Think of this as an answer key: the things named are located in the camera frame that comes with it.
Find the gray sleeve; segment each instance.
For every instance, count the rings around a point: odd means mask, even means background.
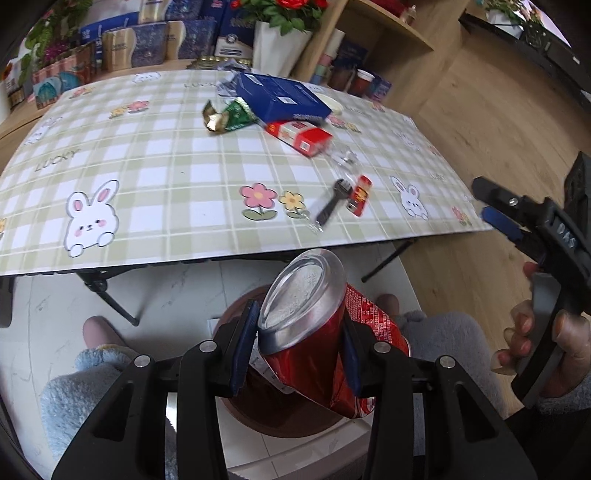
[[[591,408],[591,372],[573,391],[559,398],[541,398],[537,403],[540,413],[557,415]]]

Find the can lid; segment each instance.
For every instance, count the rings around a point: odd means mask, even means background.
[[[285,350],[320,329],[337,311],[347,288],[345,269],[329,250],[295,258],[273,282],[258,320],[259,351]]]
[[[372,75],[370,72],[366,72],[365,70],[357,70],[357,77],[367,80],[368,82],[373,82],[375,75]]]

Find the pink flower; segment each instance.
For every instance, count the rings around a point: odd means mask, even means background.
[[[452,208],[452,212],[458,220],[462,221],[463,213],[457,207]]]
[[[129,108],[129,113],[136,113],[136,112],[143,112],[144,110],[147,110],[150,107],[150,102],[147,100],[144,101],[136,101],[133,103],[130,103],[127,108]]]
[[[277,192],[268,190],[262,183],[255,183],[252,187],[242,187],[240,195],[245,198],[244,205],[250,208],[272,208],[273,199],[277,198]]]

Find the green plaid tablecloth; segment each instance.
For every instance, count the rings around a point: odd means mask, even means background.
[[[341,208],[324,232],[313,231],[285,209],[301,207],[285,193],[302,195],[309,208],[337,172],[323,155],[305,158],[258,125],[209,133],[202,109],[227,75],[129,75],[64,94],[0,177],[0,275],[487,229],[466,186],[410,118],[313,87],[345,107],[349,128],[324,128],[350,146],[373,182],[362,217]],[[257,183],[277,196],[249,208],[262,187],[243,187]],[[420,212],[418,203],[427,219],[408,213]],[[247,218],[261,213],[273,218]]]

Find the white tile floor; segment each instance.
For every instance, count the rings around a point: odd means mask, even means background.
[[[365,274],[393,247],[368,245],[335,250],[348,281],[370,299],[395,293],[401,311],[418,308],[408,277],[396,260],[366,284]],[[41,425],[38,399],[51,378],[74,371],[85,348],[82,324],[92,315],[111,321],[128,345],[155,359],[182,355],[211,333],[218,318],[247,291],[273,281],[285,267],[274,261],[231,260],[133,270],[109,281],[109,292],[129,312],[141,316],[133,327],[73,274],[17,280],[12,324],[0,330],[0,393],[27,459],[49,479],[55,461]],[[305,439],[276,439],[236,421],[218,404],[228,468],[247,478],[279,478],[337,451],[370,429],[367,421],[343,420]]]

